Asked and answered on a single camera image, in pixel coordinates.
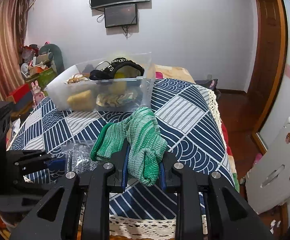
blue patterned tablecloth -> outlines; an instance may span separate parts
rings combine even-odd
[[[219,171],[234,187],[226,146],[208,107],[206,88],[176,79],[157,79],[151,108],[162,137],[179,162],[194,171]],[[61,145],[68,141],[95,140],[108,122],[119,122],[131,113],[58,111],[46,97],[22,125],[11,150],[45,149],[60,158]],[[36,183],[49,183],[64,175],[64,161],[27,177]],[[201,197],[203,214],[204,202]],[[173,219],[176,195],[165,194],[156,185],[145,187],[130,180],[123,194],[111,194],[110,214],[134,219]]]

curtain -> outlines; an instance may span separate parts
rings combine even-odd
[[[20,85],[21,51],[30,0],[0,0],[0,100]]]

cartoon sticker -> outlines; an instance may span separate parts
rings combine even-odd
[[[290,143],[290,132],[286,135],[285,142],[286,142],[287,144]]]

plastic storage bin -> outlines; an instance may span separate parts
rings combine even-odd
[[[57,76],[45,88],[56,108],[73,111],[133,112],[140,106],[150,107],[155,81],[155,66],[151,63],[150,53],[121,56],[141,65],[145,70],[143,76],[98,81],[88,80],[74,84],[66,83],[74,74],[88,74],[95,69],[98,63],[111,62],[116,57],[79,63]]]

wooden floor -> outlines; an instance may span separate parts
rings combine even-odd
[[[229,146],[232,149],[236,165],[237,177],[245,176],[252,168],[253,161],[259,150],[251,138],[254,124],[256,123],[260,110],[255,109],[247,95],[221,94],[218,101],[218,109],[221,119],[226,126],[229,136]],[[245,187],[240,186],[240,194],[246,199]],[[282,221],[282,208],[276,207],[268,212],[260,214],[266,226],[270,227],[273,220]],[[276,239],[282,234],[282,223],[280,227],[274,226]]]

